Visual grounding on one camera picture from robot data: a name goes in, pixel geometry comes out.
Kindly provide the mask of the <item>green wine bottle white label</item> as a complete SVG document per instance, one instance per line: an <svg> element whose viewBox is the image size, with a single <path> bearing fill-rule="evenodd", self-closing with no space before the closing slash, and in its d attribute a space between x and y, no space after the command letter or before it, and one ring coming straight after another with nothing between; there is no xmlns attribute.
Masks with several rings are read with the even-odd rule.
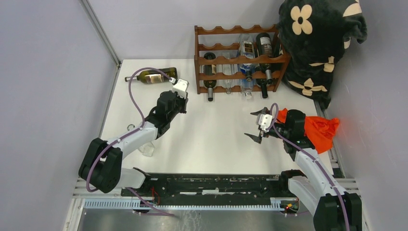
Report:
<svg viewBox="0 0 408 231"><path fill-rule="evenodd" d="M260 67L260 64L255 64L255 71L262 72L262 68ZM255 81L256 81L256 84L261 88L262 98L263 99L268 98L267 80L265 78L256 78Z"/></svg>

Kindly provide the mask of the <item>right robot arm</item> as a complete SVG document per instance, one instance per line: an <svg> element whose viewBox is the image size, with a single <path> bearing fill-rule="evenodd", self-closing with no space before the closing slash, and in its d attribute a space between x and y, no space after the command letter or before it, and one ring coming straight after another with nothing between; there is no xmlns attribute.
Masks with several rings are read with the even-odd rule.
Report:
<svg viewBox="0 0 408 231"><path fill-rule="evenodd" d="M362 201L348 192L322 163L318 146L306 135L306 115L288 110L281 117L278 106L253 112L257 117L258 135L249 135L256 143L275 137L283 141L284 150L300 167L281 173L278 191L283 196L294 194L313 217L317 231L361 231Z"/></svg>

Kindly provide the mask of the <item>green wine bottle front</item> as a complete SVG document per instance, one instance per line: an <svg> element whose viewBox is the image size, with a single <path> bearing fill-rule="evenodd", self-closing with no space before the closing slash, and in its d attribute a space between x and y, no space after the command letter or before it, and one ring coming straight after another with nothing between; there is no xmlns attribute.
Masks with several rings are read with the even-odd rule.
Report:
<svg viewBox="0 0 408 231"><path fill-rule="evenodd" d="M216 59L216 55L212 52L207 52L203 56L206 60ZM217 66L215 64L204 65L204 74L206 76L213 76L217 73ZM216 87L216 80L204 80L204 86L207 88L207 100L212 102L214 100L214 88Z"/></svg>

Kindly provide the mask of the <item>small clear glass bottle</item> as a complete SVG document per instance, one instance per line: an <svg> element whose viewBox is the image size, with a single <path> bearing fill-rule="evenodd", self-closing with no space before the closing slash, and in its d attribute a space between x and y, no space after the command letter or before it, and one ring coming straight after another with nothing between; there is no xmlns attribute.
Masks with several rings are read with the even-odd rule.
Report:
<svg viewBox="0 0 408 231"><path fill-rule="evenodd" d="M224 51L224 52L222 52L222 56L224 56L226 59L230 59L230 52ZM222 72L226 76L233 75L233 66L232 66L232 64L223 64L222 65ZM224 79L223 80L223 87L225 88L226 94L231 94L232 93L232 88L234 86L235 86L234 79Z"/></svg>

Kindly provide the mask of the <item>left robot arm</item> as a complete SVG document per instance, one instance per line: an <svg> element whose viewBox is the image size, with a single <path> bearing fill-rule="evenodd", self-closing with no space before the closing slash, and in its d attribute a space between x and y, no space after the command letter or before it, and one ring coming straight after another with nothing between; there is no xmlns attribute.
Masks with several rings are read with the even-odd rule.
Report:
<svg viewBox="0 0 408 231"><path fill-rule="evenodd" d="M139 127L109 140L93 139L78 171L79 177L86 181L87 191L109 193L122 187L146 196L151 191L147 173L138 168L123 168L122 162L141 146L163 136L176 115L186 113L187 102L185 91L164 91Z"/></svg>

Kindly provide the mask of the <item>blue square bottle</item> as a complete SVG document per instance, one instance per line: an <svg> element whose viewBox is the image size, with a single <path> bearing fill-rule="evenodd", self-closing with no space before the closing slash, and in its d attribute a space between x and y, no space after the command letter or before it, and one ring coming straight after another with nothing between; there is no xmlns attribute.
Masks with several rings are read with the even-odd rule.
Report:
<svg viewBox="0 0 408 231"><path fill-rule="evenodd" d="M241 55L249 59L255 58L254 48L245 48L245 51L238 50L237 57ZM245 75L245 78L241 80L241 92L246 99L250 99L254 86L253 74L255 72L255 65L253 63L238 64L238 70Z"/></svg>

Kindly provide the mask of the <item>clear bottle black cap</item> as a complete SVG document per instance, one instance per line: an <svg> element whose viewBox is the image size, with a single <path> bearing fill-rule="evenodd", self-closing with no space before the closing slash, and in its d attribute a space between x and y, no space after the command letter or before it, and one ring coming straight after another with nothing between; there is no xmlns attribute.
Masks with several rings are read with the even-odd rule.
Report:
<svg viewBox="0 0 408 231"><path fill-rule="evenodd" d="M245 56L248 59L255 58L254 42L250 34L239 35L238 56ZM251 82L253 80L254 63L238 64L239 70L245 74L245 80Z"/></svg>

